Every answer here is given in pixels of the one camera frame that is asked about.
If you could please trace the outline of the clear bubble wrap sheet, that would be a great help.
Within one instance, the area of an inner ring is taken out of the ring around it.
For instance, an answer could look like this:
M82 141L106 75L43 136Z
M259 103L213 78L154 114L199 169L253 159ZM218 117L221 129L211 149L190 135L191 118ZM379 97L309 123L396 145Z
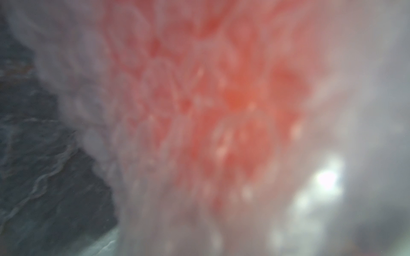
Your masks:
M407 256L409 1L5 1L118 256Z

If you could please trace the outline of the red plastic wine glass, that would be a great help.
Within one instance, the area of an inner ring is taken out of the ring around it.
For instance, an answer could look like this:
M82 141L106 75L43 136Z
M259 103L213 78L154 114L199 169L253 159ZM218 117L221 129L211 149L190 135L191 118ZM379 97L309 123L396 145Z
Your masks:
M141 165L221 208L291 139L324 1L109 1L101 26Z

